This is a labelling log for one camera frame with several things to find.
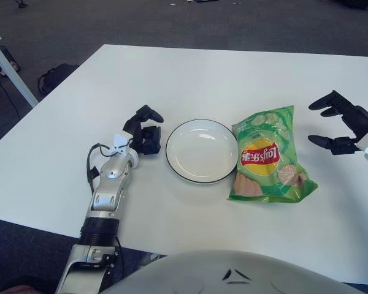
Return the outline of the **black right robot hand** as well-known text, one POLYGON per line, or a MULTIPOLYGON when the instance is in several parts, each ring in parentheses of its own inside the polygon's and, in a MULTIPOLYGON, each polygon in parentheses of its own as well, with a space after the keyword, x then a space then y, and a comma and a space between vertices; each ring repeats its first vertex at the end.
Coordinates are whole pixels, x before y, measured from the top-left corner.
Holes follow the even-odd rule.
POLYGON ((322 117, 340 115, 346 126, 356 135, 355 138, 329 138, 319 135, 309 135, 308 140, 315 145, 328 149, 333 155, 353 154, 359 150, 356 145, 368 134, 368 111, 359 105, 353 105, 337 91, 316 100, 309 105, 310 110, 320 110, 322 117))

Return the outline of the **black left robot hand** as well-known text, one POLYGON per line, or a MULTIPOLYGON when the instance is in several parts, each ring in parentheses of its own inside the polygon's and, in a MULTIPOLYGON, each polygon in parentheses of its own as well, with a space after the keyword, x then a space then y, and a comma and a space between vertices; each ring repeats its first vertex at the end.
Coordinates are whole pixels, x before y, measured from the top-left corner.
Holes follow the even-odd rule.
POLYGON ((132 118, 126 121, 123 127, 125 132, 133 136, 129 147, 143 155, 158 154, 161 149, 161 128, 159 126, 141 126, 141 123, 149 119, 157 123, 164 122, 163 117, 157 111, 144 105, 136 111, 132 118))

